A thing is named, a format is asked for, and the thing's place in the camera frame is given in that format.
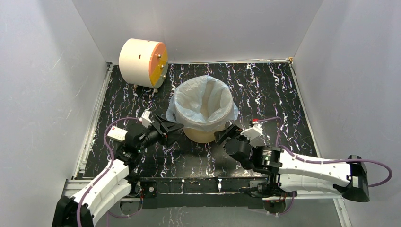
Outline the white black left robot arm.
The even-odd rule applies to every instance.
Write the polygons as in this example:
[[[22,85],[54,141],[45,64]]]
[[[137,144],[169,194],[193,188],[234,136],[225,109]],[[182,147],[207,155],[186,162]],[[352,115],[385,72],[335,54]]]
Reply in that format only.
[[[142,151],[156,143],[170,146],[177,129],[154,122],[142,132],[130,129],[108,166],[71,197],[62,196],[56,205],[53,227],[94,227],[121,198],[141,194],[139,176],[134,169]]]

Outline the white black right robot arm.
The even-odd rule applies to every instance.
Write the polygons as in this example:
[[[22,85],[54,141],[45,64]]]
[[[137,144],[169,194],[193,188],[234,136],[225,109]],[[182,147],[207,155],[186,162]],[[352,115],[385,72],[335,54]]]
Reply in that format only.
[[[253,197],[296,195],[297,191],[329,192],[356,202],[369,202],[367,169],[359,156],[345,160],[308,157],[292,153],[283,145],[253,146],[262,135],[262,121],[251,120],[243,130],[230,124],[214,133],[215,142],[242,167],[266,175],[239,189]]]

